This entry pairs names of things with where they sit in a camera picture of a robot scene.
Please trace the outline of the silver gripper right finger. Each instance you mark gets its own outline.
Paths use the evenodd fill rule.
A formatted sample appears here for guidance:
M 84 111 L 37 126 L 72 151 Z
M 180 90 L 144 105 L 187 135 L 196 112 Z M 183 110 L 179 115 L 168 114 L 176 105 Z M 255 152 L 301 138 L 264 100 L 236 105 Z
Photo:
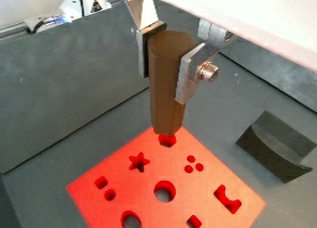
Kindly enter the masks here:
M 236 35 L 206 20 L 199 20 L 198 37 L 203 40 L 180 58 L 175 101 L 184 105 L 198 90 L 198 83 L 211 82 L 218 75 L 218 67 L 211 63 L 219 51 L 231 43 Z

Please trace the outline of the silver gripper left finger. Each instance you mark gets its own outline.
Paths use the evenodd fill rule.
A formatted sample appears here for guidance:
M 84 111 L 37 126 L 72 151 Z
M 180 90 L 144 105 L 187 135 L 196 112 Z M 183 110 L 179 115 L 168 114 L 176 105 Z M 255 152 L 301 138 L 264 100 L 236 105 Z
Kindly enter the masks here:
M 139 57 L 139 74 L 148 76 L 147 40 L 165 29 L 159 20 L 153 0 L 124 0 L 125 8 L 132 20 Z

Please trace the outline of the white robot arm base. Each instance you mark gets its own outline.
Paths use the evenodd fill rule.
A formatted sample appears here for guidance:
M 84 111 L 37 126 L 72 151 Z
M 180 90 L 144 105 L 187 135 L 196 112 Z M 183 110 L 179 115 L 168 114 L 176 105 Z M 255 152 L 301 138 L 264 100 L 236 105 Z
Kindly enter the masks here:
M 34 34 L 108 8 L 111 3 L 107 0 L 62 0 L 56 10 L 25 19 L 26 32 Z

